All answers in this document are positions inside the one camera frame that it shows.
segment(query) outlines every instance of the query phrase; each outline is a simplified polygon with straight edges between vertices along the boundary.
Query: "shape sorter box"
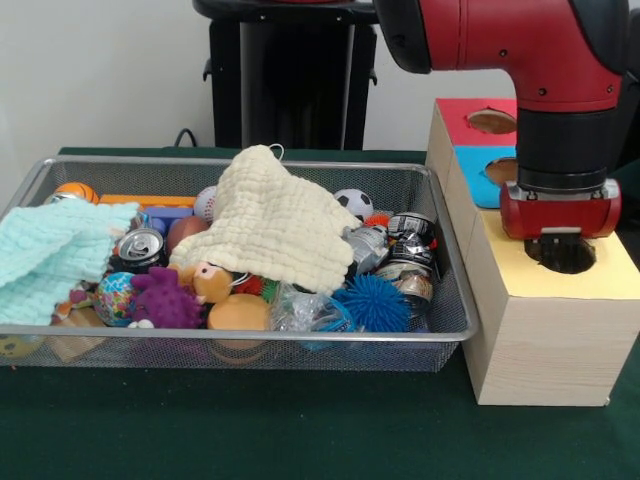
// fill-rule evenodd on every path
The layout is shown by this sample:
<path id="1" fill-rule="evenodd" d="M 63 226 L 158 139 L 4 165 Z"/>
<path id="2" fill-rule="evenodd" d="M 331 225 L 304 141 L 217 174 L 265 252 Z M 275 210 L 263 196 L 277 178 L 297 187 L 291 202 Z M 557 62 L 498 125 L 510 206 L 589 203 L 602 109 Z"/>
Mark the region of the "shape sorter box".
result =
<path id="1" fill-rule="evenodd" d="M 491 111 L 502 115 L 504 132 L 516 102 L 437 100 L 427 155 L 480 313 L 479 332 L 464 344 L 476 398 L 489 405 L 606 405 L 640 331 L 640 272 L 615 234 L 590 241 L 596 264 L 578 275 L 546 269 L 507 237 L 499 187 L 485 168 L 515 156 L 516 135 L 478 129 L 491 126 Z"/>

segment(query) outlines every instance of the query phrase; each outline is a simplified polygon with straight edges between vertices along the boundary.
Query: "plastic bag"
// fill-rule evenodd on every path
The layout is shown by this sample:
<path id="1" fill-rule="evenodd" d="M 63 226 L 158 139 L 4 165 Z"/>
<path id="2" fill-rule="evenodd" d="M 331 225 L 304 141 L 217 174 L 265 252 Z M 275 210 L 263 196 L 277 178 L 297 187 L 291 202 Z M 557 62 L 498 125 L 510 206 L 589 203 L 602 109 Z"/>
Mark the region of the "plastic bag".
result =
<path id="1" fill-rule="evenodd" d="M 274 330 L 289 332 L 353 332 L 355 324 L 348 310 L 327 295 L 303 293 L 280 284 L 272 308 Z"/>

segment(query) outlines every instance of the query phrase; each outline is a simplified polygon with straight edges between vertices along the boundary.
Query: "white wall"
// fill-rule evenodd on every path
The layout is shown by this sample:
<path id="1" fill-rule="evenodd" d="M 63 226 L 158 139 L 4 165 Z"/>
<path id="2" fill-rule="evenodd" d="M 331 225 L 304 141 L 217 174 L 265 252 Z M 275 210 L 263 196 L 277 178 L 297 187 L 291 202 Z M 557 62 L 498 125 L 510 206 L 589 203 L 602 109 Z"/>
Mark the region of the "white wall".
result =
<path id="1" fill-rule="evenodd" d="M 208 56 L 190 0 L 0 0 L 0 208 L 61 146 L 161 147 L 182 127 L 212 145 Z M 376 71 L 368 149 L 424 149 L 435 97 L 513 94 L 501 72 L 403 72 L 381 35 Z"/>

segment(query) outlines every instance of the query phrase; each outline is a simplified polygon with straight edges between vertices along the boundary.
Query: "blue block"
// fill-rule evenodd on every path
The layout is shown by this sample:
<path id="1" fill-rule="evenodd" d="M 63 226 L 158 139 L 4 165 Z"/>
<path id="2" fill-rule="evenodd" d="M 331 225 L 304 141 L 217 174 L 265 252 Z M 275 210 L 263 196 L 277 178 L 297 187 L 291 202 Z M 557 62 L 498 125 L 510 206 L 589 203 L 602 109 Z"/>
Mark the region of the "blue block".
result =
<path id="1" fill-rule="evenodd" d="M 467 180 L 473 202 L 480 208 L 500 208 L 500 187 L 487 176 L 492 162 L 515 157 L 515 147 L 455 147 L 456 157 Z"/>
<path id="2" fill-rule="evenodd" d="M 152 218 L 153 228 L 166 235 L 175 222 L 192 216 L 193 208 L 149 207 L 144 212 Z"/>

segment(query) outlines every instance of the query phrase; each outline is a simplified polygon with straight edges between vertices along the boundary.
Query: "blue spiky ball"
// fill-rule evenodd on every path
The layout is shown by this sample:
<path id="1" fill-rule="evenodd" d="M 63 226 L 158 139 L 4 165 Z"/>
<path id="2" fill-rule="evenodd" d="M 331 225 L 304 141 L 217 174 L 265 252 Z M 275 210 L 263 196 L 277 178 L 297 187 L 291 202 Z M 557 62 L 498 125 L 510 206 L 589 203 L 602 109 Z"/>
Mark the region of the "blue spiky ball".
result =
<path id="1" fill-rule="evenodd" d="M 368 332 L 409 330 L 409 304 L 389 281 L 375 275 L 356 275 L 334 298 L 351 313 L 356 324 Z"/>

